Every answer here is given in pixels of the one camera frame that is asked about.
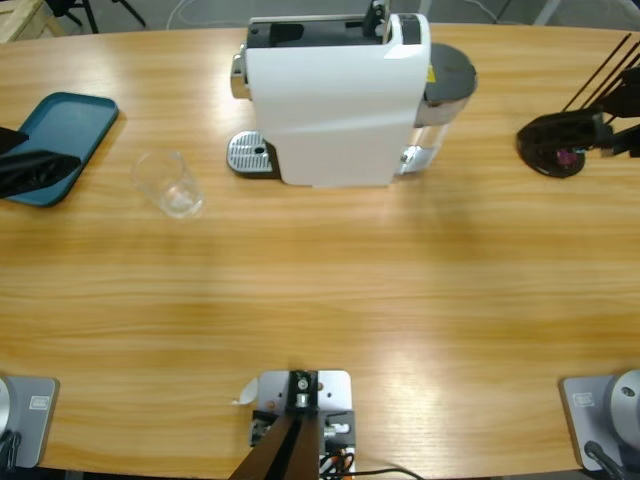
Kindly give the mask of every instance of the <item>sticker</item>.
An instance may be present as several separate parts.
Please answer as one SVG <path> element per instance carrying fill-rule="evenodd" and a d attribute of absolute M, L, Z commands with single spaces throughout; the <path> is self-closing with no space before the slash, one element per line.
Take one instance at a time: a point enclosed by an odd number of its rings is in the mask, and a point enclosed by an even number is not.
<path fill-rule="evenodd" d="M 427 72 L 427 83 L 436 83 L 436 71 L 433 69 L 433 65 L 429 65 L 429 71 Z"/>
<path fill-rule="evenodd" d="M 593 401 L 593 394 L 591 392 L 574 393 L 573 404 L 576 407 L 593 407 L 595 405 Z"/>
<path fill-rule="evenodd" d="M 29 410 L 48 410 L 51 397 L 34 395 L 29 402 Z"/>

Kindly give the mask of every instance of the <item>black rod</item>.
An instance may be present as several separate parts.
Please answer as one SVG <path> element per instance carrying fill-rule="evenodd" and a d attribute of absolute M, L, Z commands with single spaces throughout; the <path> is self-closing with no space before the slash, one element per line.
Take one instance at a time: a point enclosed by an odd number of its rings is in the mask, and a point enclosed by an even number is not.
<path fill-rule="evenodd" d="M 598 86 L 598 88 L 596 88 L 596 89 L 593 91 L 593 93 L 592 93 L 591 95 L 589 95 L 589 98 L 587 98 L 587 100 L 582 104 L 582 106 L 581 106 L 580 108 L 584 108 L 584 107 L 585 107 L 585 106 L 586 106 L 586 105 L 591 101 L 591 99 L 592 99 L 593 97 L 595 97 L 595 96 L 598 94 L 598 92 L 600 92 L 600 90 L 602 89 L 602 87 L 604 87 L 605 83 L 607 83 L 607 82 L 609 81 L 609 79 L 610 79 L 611 77 L 613 77 L 613 76 L 618 72 L 618 70 L 619 70 L 619 68 L 622 66 L 622 64 L 623 64 L 624 62 L 626 62 L 626 61 L 627 61 L 627 58 L 629 58 L 629 57 L 631 56 L 631 54 L 637 50 L 638 46 L 640 46 L 640 42 L 636 42 L 636 43 L 633 45 L 633 47 L 631 47 L 631 48 L 629 49 L 629 51 L 628 51 L 627 53 L 625 53 L 625 54 L 624 54 L 624 57 L 622 57 L 622 60 L 620 60 L 620 61 L 618 62 L 618 64 L 617 64 L 615 67 L 613 67 L 613 70 L 611 70 L 611 72 L 609 72 L 609 75 L 607 75 L 607 78 L 605 78 L 605 79 L 602 81 L 602 83 Z M 593 102 L 593 103 L 595 104 L 595 103 L 596 103 L 598 100 L 600 100 L 601 98 L 602 98 L 602 95 L 600 95 L 599 97 L 597 97 L 596 101 L 595 101 L 595 102 Z"/>
<path fill-rule="evenodd" d="M 512 1 L 513 0 L 507 0 L 506 2 L 504 2 L 504 5 L 502 5 L 502 8 L 500 9 L 500 13 L 498 13 L 498 15 L 496 15 L 496 19 L 493 21 L 494 24 L 498 23 L 500 21 L 500 17 L 502 17 L 502 15 L 507 10 L 507 8 L 509 8 L 509 5 L 511 5 Z"/>
<path fill-rule="evenodd" d="M 607 95 L 609 95 L 609 93 L 611 93 L 611 91 L 618 86 L 619 83 L 621 83 L 622 81 L 622 74 L 625 72 L 625 70 L 630 69 L 631 67 L 633 67 L 636 62 L 638 61 L 638 59 L 640 59 L 640 53 L 637 54 L 635 57 L 633 57 L 633 60 L 631 60 L 629 63 L 627 63 L 627 65 L 620 71 L 620 73 L 618 73 L 618 75 L 616 75 L 616 78 L 614 78 L 611 83 L 609 83 L 609 85 L 607 85 L 607 88 L 605 88 L 602 93 L 600 95 L 598 95 L 598 98 L 596 98 L 593 103 L 591 105 L 595 105 L 596 103 L 598 103 L 600 100 L 602 100 L 604 97 L 606 97 Z"/>
<path fill-rule="evenodd" d="M 580 90 L 578 90 L 578 92 L 573 96 L 573 98 L 569 100 L 569 103 L 567 103 L 567 105 L 562 109 L 563 112 L 566 111 L 567 108 L 569 108 L 569 106 L 576 100 L 576 98 L 580 96 L 582 92 L 584 92 L 584 89 L 589 86 L 589 84 L 593 81 L 593 79 L 596 78 L 596 75 L 598 75 L 602 71 L 602 69 L 607 65 L 607 63 L 609 63 L 609 60 L 611 60 L 613 56 L 616 53 L 618 53 L 618 50 L 622 48 L 622 46 L 627 42 L 627 40 L 629 40 L 630 37 L 631 37 L 631 34 L 627 33 L 624 36 L 624 38 L 620 40 L 620 43 L 618 43 L 618 46 L 614 48 L 613 51 L 609 54 L 609 56 L 606 58 L 606 60 L 602 62 L 602 65 L 600 65 L 598 69 L 595 72 L 593 72 L 593 75 L 589 77 L 589 80 L 587 80 L 587 82 L 582 86 L 582 88 L 580 88 Z"/>

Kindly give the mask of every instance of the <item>white label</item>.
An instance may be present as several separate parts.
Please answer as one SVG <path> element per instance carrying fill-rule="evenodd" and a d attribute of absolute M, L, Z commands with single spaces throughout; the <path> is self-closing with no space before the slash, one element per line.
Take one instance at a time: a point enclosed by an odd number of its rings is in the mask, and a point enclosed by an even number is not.
<path fill-rule="evenodd" d="M 48 410 L 50 397 L 34 395 L 29 402 L 29 410 Z"/>
<path fill-rule="evenodd" d="M 576 407 L 593 407 L 595 405 L 593 402 L 593 394 L 591 392 L 574 393 L 573 404 Z"/>

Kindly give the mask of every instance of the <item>wood grain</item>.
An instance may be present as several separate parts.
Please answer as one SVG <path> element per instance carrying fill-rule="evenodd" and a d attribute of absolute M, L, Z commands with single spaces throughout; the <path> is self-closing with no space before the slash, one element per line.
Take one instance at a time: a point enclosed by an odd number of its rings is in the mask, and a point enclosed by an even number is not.
<path fill-rule="evenodd" d="M 23 30 L 29 26 L 44 1 L 16 0 L 7 3 L 8 5 L 0 9 L 0 43 L 11 42 L 21 36 Z"/>
<path fill-rule="evenodd" d="M 55 91 L 121 113 L 59 206 L 0 204 L 0 369 L 56 377 L 44 465 L 228 476 L 261 371 L 353 378 L 359 467 L 426 477 L 576 468 L 557 383 L 638 367 L 640 163 L 529 170 L 514 134 L 561 108 L 620 32 L 440 26 L 479 89 L 427 172 L 388 188 L 235 177 L 251 129 L 229 67 L 242 30 L 0 46 L 0 124 Z M 182 151 L 206 194 L 176 221 L 130 184 Z"/>

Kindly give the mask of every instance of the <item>floor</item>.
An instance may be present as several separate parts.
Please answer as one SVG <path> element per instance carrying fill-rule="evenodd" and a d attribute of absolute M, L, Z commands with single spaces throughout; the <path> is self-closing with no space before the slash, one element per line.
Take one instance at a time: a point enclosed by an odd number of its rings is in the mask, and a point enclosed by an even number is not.
<path fill-rule="evenodd" d="M 148 23 L 150 30 L 207 27 L 244 27 L 253 16 L 339 14 L 364 12 L 370 0 L 189 0 L 176 11 L 179 0 L 129 0 Z M 431 7 L 429 21 L 434 23 L 493 23 L 507 0 L 394 0 L 398 11 L 417 11 L 422 4 Z M 92 0 L 100 31 L 128 32 L 141 26 L 124 7 L 109 0 Z M 545 0 L 511 0 L 500 21 L 531 24 Z M 87 33 L 86 17 L 81 9 L 74 13 L 84 23 L 79 28 L 66 18 L 61 23 L 70 34 Z M 562 0 L 549 25 L 614 28 L 640 31 L 640 8 L 633 0 Z"/>

